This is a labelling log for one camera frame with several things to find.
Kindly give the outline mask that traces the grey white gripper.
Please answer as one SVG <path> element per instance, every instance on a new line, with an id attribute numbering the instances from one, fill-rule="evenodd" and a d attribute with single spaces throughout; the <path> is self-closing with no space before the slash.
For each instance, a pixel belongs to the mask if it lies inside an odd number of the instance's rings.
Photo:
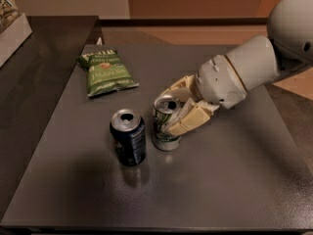
<path id="1" fill-rule="evenodd" d="M 165 125 L 166 133 L 180 136 L 208 122 L 219 106 L 231 109 L 239 104 L 246 98 L 246 89 L 226 56 L 217 55 L 200 67 L 196 78 L 186 75 L 162 95 L 186 102 L 178 116 Z"/>

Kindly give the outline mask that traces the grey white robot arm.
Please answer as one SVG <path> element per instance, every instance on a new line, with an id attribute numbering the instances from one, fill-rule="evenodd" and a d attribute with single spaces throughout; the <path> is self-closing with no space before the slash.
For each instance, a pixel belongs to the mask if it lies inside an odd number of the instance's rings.
<path id="1" fill-rule="evenodd" d="M 249 91 L 306 71 L 313 65 L 313 0 L 282 0 L 267 20 L 267 34 L 256 35 L 226 54 L 216 55 L 163 93 L 183 107 L 161 129 L 180 136 L 230 109 Z"/>

